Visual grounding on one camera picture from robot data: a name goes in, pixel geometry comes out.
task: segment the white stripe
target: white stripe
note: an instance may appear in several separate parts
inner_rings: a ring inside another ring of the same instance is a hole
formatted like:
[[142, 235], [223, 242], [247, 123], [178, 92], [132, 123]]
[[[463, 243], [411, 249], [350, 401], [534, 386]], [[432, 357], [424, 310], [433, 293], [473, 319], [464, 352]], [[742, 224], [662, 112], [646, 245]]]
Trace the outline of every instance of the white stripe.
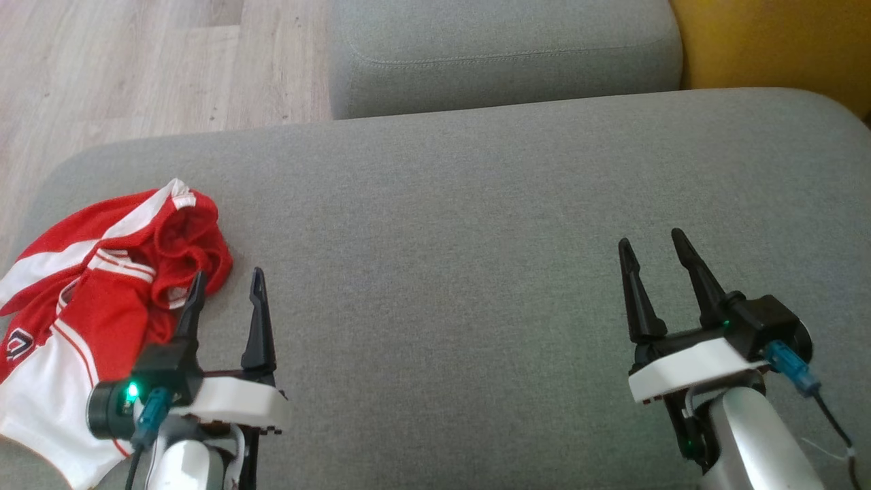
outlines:
[[51, 328], [62, 331], [76, 345], [76, 347], [81, 350], [82, 356], [84, 356], [85, 367], [91, 374], [91, 379], [94, 380], [94, 384], [99, 383], [100, 376], [97, 375], [97, 365], [94, 363], [94, 356], [91, 354], [91, 347], [88, 347], [88, 343], [84, 341], [82, 336], [60, 318], [55, 320], [55, 323]]
[[105, 253], [102, 248], [97, 249], [97, 255], [99, 255], [100, 258], [102, 258], [108, 262], [118, 262], [121, 265], [121, 267], [127, 267], [128, 269], [140, 270], [140, 271], [145, 272], [147, 274], [150, 274], [152, 276], [156, 276], [158, 274], [157, 270], [154, 270], [154, 269], [148, 267], [147, 265], [144, 265], [141, 263], [135, 263], [127, 258], [109, 255], [109, 254]]
[[[196, 204], [196, 196], [191, 193], [191, 189], [181, 180], [172, 179], [107, 229], [102, 238], [128, 236], [147, 227], [170, 198], [177, 209]], [[97, 240], [76, 242], [61, 252], [40, 252], [15, 262], [6, 276], [0, 279], [0, 308], [24, 289], [52, 274], [81, 263], [97, 242]]]
[[0, 279], [0, 307], [44, 278], [81, 263], [96, 244], [96, 240], [77, 242], [63, 252], [41, 252], [15, 262], [6, 276]]
[[149, 284], [154, 281], [154, 276], [148, 274], [147, 272], [143, 272], [137, 269], [130, 269], [121, 265], [114, 264], [112, 262], [108, 262], [98, 255], [94, 255], [93, 258], [91, 258], [91, 261], [88, 262], [88, 269], [107, 270], [115, 274], [123, 274], [125, 276], [137, 277], [145, 282], [148, 282]]

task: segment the red stripe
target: red stripe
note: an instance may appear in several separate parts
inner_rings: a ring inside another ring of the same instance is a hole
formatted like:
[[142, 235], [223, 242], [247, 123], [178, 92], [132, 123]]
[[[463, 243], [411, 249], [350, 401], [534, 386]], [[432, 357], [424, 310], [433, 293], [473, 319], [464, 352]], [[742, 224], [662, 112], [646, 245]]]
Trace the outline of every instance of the red stripe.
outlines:
[[[78, 348], [76, 343], [72, 341], [70, 336], [66, 335], [66, 333], [64, 333], [64, 331], [60, 327], [57, 327], [55, 325], [54, 331], [59, 333], [61, 335], [61, 337], [65, 338], [66, 341], [69, 342], [70, 345], [72, 345], [72, 348], [75, 349], [76, 352], [78, 353], [78, 355], [82, 358], [82, 363], [84, 363], [84, 370], [88, 372], [88, 381], [91, 383], [91, 389], [93, 390], [94, 389], [94, 378], [91, 376], [91, 370], [88, 369], [88, 358], [84, 355], [82, 350]], [[112, 444], [115, 445], [115, 448], [118, 449], [125, 458], [130, 457], [130, 454], [127, 451], [125, 451], [123, 447], [121, 447], [121, 445], [118, 443], [118, 441], [116, 439], [112, 439], [111, 441], [112, 441]]]

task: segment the jersey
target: jersey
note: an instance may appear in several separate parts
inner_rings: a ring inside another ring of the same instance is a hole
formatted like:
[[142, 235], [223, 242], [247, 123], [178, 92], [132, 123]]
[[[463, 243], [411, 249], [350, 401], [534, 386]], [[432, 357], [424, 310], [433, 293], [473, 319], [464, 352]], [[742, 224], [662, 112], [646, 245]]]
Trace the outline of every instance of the jersey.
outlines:
[[87, 427], [91, 389], [126, 378], [142, 347], [172, 337], [198, 270], [206, 293], [233, 260], [207, 196], [174, 179], [51, 227], [0, 279], [0, 434], [47, 459], [74, 490], [96, 486], [129, 443]]

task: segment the gray fabric surface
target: gray fabric surface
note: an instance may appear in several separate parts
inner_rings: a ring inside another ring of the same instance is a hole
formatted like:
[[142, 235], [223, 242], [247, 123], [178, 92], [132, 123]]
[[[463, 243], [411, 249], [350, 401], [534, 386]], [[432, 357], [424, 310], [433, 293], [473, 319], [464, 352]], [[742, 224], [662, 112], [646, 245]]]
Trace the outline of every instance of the gray fabric surface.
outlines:
[[337, 119], [676, 90], [667, 0], [335, 0]]
[[[691, 488], [665, 408], [632, 402], [617, 256], [630, 237], [657, 312], [694, 327], [675, 226], [725, 288], [804, 320], [868, 454], [871, 133], [821, 96], [669, 92], [104, 146], [49, 179], [18, 245], [174, 176], [215, 199], [237, 261], [206, 304], [205, 368], [238, 365], [252, 267], [267, 274], [294, 423], [263, 442], [264, 490]], [[768, 383], [797, 437], [841, 450], [813, 403]], [[0, 481], [62, 486], [9, 442]]]

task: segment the wooden floor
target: wooden floor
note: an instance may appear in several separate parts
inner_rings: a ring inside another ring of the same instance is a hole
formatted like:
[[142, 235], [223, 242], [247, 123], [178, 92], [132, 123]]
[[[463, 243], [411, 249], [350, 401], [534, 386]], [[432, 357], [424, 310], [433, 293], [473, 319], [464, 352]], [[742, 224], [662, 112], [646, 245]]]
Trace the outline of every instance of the wooden floor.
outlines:
[[86, 147], [329, 119], [328, 6], [0, 0], [0, 266], [44, 177]]

